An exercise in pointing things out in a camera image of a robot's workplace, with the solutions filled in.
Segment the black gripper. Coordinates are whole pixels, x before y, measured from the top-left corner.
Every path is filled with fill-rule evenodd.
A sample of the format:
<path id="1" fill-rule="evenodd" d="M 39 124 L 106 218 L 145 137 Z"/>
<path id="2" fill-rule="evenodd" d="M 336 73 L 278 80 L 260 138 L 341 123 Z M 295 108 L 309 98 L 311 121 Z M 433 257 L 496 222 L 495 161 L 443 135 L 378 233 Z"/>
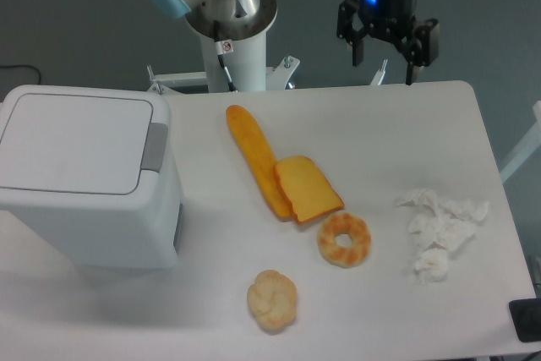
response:
<path id="1" fill-rule="evenodd" d="M 440 22 L 417 21 L 417 0 L 344 0 L 338 6 L 336 36 L 352 48 L 352 65 L 363 61 L 363 39 L 370 36 L 389 43 L 402 43 L 407 61 L 406 85 L 412 85 L 423 68 L 440 53 Z"/>

